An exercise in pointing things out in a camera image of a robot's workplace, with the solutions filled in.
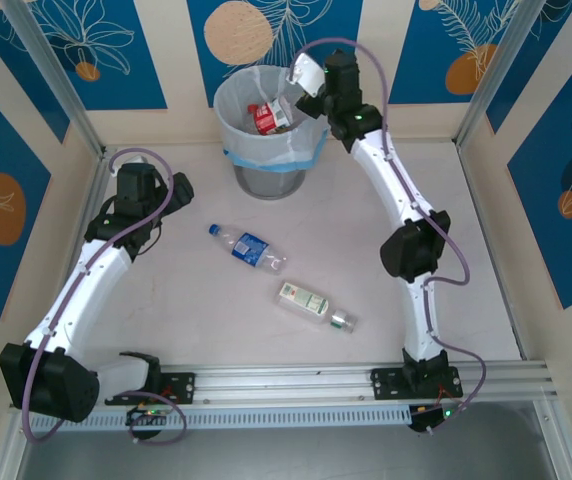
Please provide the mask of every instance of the blue tape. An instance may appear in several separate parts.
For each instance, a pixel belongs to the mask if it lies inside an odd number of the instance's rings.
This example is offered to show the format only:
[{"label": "blue tape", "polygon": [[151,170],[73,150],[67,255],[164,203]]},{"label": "blue tape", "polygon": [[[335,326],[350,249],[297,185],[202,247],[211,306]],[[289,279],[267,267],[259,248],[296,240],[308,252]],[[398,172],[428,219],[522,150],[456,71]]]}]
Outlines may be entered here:
[{"label": "blue tape", "polygon": [[295,170],[309,170],[317,164],[319,156],[322,154],[322,149],[324,148],[324,144],[326,143],[327,137],[328,137],[328,130],[324,130],[324,132],[322,133],[322,137],[319,139],[319,142],[317,142],[317,146],[315,147],[315,151],[313,152],[313,158],[303,162],[289,162],[289,163],[280,163],[277,165],[258,166],[255,163],[251,163],[248,160],[244,160],[240,156],[226,149],[224,149],[224,155],[230,158],[233,161],[233,163],[238,167],[252,168],[254,170],[261,170],[263,172],[288,173],[288,172],[293,172]]}]

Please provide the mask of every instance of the plastic trash bag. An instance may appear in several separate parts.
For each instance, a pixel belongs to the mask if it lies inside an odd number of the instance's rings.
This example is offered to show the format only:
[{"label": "plastic trash bag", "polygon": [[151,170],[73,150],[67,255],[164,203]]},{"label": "plastic trash bag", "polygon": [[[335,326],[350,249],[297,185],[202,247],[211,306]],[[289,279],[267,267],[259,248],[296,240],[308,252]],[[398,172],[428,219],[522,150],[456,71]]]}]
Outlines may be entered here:
[{"label": "plastic trash bag", "polygon": [[328,135],[325,117],[306,119],[284,133],[253,135],[243,131],[248,105],[263,104],[284,95],[293,106],[303,94],[286,81],[288,69],[258,65],[239,70],[215,93],[214,108],[221,125],[224,153],[240,167],[269,172],[292,172],[313,167]]}]

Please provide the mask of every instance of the white floor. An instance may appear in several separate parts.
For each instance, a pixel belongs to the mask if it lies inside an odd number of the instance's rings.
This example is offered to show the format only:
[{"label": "white floor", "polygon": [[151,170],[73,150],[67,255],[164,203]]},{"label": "white floor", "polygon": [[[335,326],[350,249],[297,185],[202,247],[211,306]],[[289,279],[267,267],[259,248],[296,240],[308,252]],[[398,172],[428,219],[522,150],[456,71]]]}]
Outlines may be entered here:
[{"label": "white floor", "polygon": [[[453,145],[398,143],[397,149],[435,210],[449,212],[452,236],[471,265],[469,286],[438,287],[442,338],[487,360],[519,359]],[[403,291],[379,260],[390,224],[365,173],[339,142],[325,147],[299,191],[275,202],[251,198],[238,187],[219,144],[155,151],[186,173],[195,199],[164,220],[160,242],[137,259],[108,300],[88,346],[92,354],[136,350],[167,365],[402,359]],[[290,262],[283,278],[226,254],[208,235],[211,223],[235,224],[282,249]],[[439,273],[462,275],[448,247]],[[355,332],[311,327],[278,308],[274,297],[284,278],[314,287],[358,316]]]}]

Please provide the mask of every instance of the blue bottle label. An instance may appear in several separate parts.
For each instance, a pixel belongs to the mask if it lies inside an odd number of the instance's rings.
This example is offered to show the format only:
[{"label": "blue bottle label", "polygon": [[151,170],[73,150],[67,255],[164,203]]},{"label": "blue bottle label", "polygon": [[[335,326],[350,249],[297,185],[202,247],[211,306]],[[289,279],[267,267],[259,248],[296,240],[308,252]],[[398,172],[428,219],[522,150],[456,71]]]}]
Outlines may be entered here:
[{"label": "blue bottle label", "polygon": [[239,240],[237,240],[232,253],[233,257],[237,257],[249,265],[256,267],[259,257],[262,256],[266,247],[268,247],[266,242],[250,233],[245,233],[239,238]]}]

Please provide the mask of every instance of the trash can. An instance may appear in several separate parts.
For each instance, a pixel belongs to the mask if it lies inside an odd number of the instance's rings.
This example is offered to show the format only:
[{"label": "trash can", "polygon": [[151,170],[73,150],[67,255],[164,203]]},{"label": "trash can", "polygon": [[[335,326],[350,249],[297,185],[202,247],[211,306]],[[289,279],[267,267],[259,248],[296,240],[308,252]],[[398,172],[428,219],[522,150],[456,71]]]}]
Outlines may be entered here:
[{"label": "trash can", "polygon": [[224,153],[233,162],[237,182],[245,192],[264,200],[284,198],[301,186],[328,135],[324,117],[306,117],[289,131],[273,135],[244,131],[248,105],[303,94],[301,87],[286,81],[287,75],[287,68],[253,66],[231,75],[215,93]]}]

